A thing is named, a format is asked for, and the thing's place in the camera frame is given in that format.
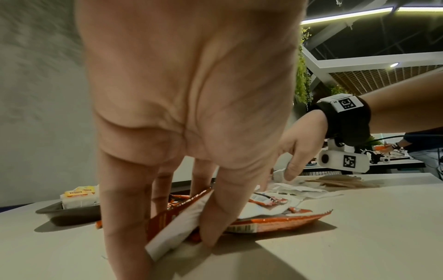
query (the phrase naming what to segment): person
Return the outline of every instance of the person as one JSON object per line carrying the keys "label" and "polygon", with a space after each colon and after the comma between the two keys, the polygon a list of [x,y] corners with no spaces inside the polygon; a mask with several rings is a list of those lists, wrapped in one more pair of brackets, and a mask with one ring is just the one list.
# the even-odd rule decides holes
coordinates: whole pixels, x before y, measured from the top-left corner
{"label": "person", "polygon": [[[439,135],[440,137],[420,137],[420,135]],[[424,168],[426,172],[439,179],[443,179],[440,168],[440,157],[443,156],[443,153],[440,152],[443,148],[443,127],[405,133],[402,140],[386,145],[386,148],[380,152],[387,154],[400,148],[404,148],[414,159],[424,162],[426,164]]]}
{"label": "person", "polygon": [[[195,158],[193,193],[209,186],[219,166],[200,217],[202,241],[211,247],[267,180],[279,151],[294,154],[290,177],[318,152],[328,130],[319,110],[279,143],[292,107],[305,3],[76,2],[97,129],[104,240],[117,279],[149,277],[153,262],[144,246],[151,210],[166,208],[185,155]],[[441,81],[437,74],[365,95],[371,130],[443,125]]]}

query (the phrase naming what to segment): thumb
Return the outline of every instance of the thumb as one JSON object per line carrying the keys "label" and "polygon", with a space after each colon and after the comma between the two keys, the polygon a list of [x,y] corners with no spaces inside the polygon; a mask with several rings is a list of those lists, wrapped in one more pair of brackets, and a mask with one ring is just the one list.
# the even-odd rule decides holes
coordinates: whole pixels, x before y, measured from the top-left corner
{"label": "thumb", "polygon": [[270,161],[260,165],[253,170],[219,168],[214,192],[200,215],[200,236],[204,244],[215,245],[237,219],[257,184],[269,176]]}
{"label": "thumb", "polygon": [[285,180],[292,181],[297,176],[299,176],[305,168],[306,163],[308,163],[312,159],[312,157],[313,155],[311,155],[311,153],[296,148],[294,151],[294,155],[286,166],[284,173]]}

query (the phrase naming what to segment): black tray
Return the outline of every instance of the black tray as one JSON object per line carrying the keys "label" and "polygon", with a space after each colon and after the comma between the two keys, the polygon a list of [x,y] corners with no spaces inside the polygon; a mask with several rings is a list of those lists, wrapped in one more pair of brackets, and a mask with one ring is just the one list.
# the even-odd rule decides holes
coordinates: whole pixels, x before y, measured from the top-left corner
{"label": "black tray", "polygon": [[61,202],[54,203],[36,211],[45,214],[56,226],[73,226],[96,222],[102,219],[100,205],[63,209]]}

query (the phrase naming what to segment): hand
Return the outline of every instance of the hand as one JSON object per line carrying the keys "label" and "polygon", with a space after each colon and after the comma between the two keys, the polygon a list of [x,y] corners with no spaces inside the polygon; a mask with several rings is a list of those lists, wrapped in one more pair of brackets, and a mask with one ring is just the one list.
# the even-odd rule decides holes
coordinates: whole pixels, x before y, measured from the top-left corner
{"label": "hand", "polygon": [[325,114],[320,110],[313,110],[283,133],[273,163],[284,153],[293,155],[284,173],[285,180],[292,181],[300,175],[306,164],[322,149],[327,131],[328,121]]}
{"label": "hand", "polygon": [[267,178],[294,91],[303,1],[80,0],[77,24],[98,130],[103,230],[118,279],[146,279],[145,229],[175,169],[213,246]]}
{"label": "hand", "polygon": [[382,154],[389,154],[390,152],[393,152],[394,148],[392,147],[392,144],[385,145],[385,148],[383,150],[380,150],[380,153]]}

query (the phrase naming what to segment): gray pants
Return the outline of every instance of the gray pants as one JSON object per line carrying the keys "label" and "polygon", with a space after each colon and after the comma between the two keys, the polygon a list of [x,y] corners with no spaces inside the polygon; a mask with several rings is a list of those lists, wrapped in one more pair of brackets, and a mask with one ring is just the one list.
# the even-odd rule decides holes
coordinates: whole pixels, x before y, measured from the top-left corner
{"label": "gray pants", "polygon": [[442,165],[439,162],[437,149],[411,152],[409,155],[414,159],[422,161],[424,164],[426,164],[426,167],[423,168],[426,173],[431,173],[435,177],[441,180],[443,179],[441,174]]}

